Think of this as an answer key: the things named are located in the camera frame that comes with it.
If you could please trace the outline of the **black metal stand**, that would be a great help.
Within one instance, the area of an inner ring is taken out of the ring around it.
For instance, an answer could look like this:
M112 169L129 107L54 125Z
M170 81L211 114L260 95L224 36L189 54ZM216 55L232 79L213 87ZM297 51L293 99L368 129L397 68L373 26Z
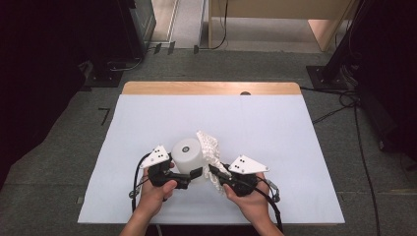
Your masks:
M367 4L373 0L349 0L348 9L344 11L338 23L334 23L334 29L328 30L330 37L336 37L336 30L344 19L352 15L351 24L341 42L336 46L334 53L325 66L307 66L306 70L314 89L347 89L344 79L340 76L340 68L348 57L353 57L351 49L351 35L355 31L357 22L364 18L363 12L368 11Z

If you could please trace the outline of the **person's left hand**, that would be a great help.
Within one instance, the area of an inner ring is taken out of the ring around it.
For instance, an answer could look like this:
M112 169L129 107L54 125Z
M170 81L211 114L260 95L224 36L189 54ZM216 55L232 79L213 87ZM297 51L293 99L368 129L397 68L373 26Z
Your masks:
M173 195L176 186L177 182L174 180L166 182L161 187L155 187L151 182L146 182L142 187L137 209L150 217L157 215L162 204Z

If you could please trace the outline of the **person's dark clothing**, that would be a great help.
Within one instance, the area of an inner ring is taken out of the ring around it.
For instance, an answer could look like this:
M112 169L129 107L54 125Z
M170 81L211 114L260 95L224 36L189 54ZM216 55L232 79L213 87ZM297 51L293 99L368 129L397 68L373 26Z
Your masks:
M161 225L163 236L260 236L253 226Z

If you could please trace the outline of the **black curtain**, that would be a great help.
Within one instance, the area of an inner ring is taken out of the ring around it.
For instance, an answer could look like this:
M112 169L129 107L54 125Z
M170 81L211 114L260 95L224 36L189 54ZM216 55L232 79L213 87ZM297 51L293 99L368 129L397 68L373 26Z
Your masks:
M417 161L417 0L364 0L351 35L354 78L384 151Z
M0 190L41 144L86 78L110 57L117 0L0 0Z

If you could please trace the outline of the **black stand base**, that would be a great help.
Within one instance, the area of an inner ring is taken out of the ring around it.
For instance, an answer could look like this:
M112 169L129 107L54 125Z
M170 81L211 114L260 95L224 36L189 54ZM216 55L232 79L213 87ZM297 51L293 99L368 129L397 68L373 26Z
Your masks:
M109 65L95 65L87 62L85 87L88 88L117 88L123 72L112 69Z

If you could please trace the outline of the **dark glass cabinet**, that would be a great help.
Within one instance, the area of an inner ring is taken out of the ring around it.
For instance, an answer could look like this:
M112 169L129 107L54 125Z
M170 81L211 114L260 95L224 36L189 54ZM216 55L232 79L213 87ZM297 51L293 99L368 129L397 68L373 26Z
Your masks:
M151 0L118 0L132 57L143 59L156 26Z

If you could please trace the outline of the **metal floor rail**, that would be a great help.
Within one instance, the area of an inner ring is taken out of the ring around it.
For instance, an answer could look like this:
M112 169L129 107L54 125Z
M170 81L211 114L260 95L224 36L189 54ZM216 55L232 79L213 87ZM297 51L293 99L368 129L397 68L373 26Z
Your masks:
M172 38L172 35L173 35L174 25L175 25L175 20L176 20L180 0L170 0L170 2L171 2L170 6L172 7L172 9L171 9L171 12L170 12L171 14L170 14L170 18L169 18L169 27L168 27L167 38L166 38L166 40L168 42L171 41L171 38Z
M198 34L198 42L197 45L200 46L203 40L203 34L204 34L204 25L205 25L205 15L206 15L206 9L207 9L207 5L208 5L208 0L199 0L200 1L200 6L199 6L199 11L198 11L198 16L199 16L199 34Z

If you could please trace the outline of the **white plastic cup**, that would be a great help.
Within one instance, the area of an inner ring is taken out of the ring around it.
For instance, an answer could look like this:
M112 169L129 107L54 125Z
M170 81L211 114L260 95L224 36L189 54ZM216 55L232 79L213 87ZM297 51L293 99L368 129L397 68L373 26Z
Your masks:
M182 174L188 174L204 165L202 147L197 139L190 138L178 142L173 147L171 156Z

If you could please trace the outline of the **person's right hand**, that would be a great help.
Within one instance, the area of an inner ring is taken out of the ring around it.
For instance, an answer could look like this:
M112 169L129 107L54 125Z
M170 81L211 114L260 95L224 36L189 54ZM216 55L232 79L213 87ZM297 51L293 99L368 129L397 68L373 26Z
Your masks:
M269 191L266 183L260 181L257 185L260 191L254 190L245 197L238 197L227 184L223 185L223 189L227 199L240 208L242 214L253 226L265 229L268 224L273 225L268 213L268 201L265 198Z

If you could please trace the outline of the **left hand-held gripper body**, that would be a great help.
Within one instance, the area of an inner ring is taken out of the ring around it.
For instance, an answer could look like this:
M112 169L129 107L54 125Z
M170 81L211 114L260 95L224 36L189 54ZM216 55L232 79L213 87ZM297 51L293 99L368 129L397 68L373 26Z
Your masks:
M140 164L140 168L148 170L149 180L155 187L161 187L170 180L177 182L176 189L187 189L189 186L189 174L171 171L168 152L164 146L157 146L150 153L146 154Z

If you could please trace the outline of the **wooden table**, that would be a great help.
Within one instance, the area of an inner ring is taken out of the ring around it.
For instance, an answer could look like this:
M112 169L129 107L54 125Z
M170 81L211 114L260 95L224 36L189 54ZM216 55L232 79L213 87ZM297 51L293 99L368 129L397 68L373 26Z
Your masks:
M300 94L296 83L259 82L128 82L123 94L150 95L288 95Z

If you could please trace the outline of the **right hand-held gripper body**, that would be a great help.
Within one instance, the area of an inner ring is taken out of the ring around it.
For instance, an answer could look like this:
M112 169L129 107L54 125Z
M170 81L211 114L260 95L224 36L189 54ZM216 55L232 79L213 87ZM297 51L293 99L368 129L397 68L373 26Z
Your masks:
M231 164L225 164L231 174L228 185L238 197L250 195L258 185L257 173L268 172L269 168L256 160L239 155Z

